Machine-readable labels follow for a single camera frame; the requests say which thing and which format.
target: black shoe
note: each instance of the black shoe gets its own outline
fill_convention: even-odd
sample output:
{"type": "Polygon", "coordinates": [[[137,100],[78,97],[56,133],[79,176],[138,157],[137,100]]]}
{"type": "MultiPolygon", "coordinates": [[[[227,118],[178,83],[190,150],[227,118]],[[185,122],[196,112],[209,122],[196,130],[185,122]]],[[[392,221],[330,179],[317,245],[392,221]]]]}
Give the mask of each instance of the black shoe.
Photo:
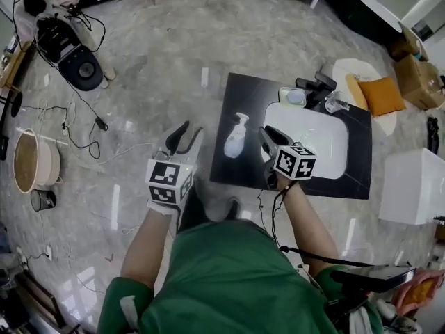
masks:
{"type": "Polygon", "coordinates": [[[229,211],[224,218],[224,220],[235,220],[239,216],[239,212],[241,210],[240,202],[237,198],[231,197],[227,201],[229,205],[229,211]]]}

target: black cup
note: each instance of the black cup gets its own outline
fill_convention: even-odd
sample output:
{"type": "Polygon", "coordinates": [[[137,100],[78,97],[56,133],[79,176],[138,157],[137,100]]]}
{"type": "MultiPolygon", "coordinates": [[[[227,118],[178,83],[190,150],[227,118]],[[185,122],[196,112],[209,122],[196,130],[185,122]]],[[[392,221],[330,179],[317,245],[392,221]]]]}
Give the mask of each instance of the black cup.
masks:
{"type": "Polygon", "coordinates": [[[51,209],[56,206],[56,195],[53,191],[31,191],[31,205],[36,212],[45,209],[51,209]]]}

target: green sleeve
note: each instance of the green sleeve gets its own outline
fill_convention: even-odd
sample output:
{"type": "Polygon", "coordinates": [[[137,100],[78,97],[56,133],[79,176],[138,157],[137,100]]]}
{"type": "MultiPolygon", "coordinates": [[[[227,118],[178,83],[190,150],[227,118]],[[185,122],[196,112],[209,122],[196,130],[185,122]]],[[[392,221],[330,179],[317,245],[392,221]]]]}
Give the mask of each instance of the green sleeve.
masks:
{"type": "Polygon", "coordinates": [[[102,307],[99,325],[97,326],[97,334],[127,332],[127,320],[120,308],[120,299],[126,296],[134,296],[134,304],[140,319],[144,310],[147,309],[153,300],[153,291],[140,282],[122,277],[114,278],[106,290],[104,306],[102,307]]]}
{"type": "MultiPolygon", "coordinates": [[[[321,287],[323,292],[325,293],[326,298],[329,301],[333,301],[335,299],[342,299],[344,295],[341,293],[341,283],[335,282],[331,279],[331,272],[334,270],[347,269],[347,266],[343,265],[335,265],[328,267],[322,270],[317,277],[315,277],[315,281],[321,287]]],[[[383,334],[383,324],[380,318],[380,315],[377,312],[377,309],[369,302],[366,302],[364,307],[368,312],[369,321],[371,323],[371,328],[373,330],[373,334],[383,334]]]]}

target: green shirt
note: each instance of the green shirt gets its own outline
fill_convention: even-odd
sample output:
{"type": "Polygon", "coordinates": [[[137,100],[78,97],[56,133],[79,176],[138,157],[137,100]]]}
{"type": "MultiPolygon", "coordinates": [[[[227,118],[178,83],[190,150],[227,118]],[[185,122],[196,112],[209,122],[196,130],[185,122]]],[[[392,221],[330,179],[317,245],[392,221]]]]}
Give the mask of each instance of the green shirt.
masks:
{"type": "MultiPolygon", "coordinates": [[[[107,289],[99,334],[125,333],[120,299],[135,296],[139,331],[145,333],[336,333],[327,300],[341,285],[322,271],[324,294],[292,267],[275,242],[249,222],[207,223],[177,236],[162,290],[115,278],[107,289]]],[[[382,324],[368,303],[374,333],[382,324]]]]}

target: white wristband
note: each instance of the white wristband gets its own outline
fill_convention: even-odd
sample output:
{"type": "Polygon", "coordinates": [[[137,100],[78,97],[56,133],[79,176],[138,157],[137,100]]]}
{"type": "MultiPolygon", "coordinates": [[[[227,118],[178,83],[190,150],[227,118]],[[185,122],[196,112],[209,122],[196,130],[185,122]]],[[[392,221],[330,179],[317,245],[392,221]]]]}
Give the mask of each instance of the white wristband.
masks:
{"type": "Polygon", "coordinates": [[[166,207],[165,205],[161,205],[159,203],[154,202],[149,199],[147,201],[147,208],[153,209],[155,212],[161,213],[162,215],[178,215],[178,209],[172,207],[166,207]]]}

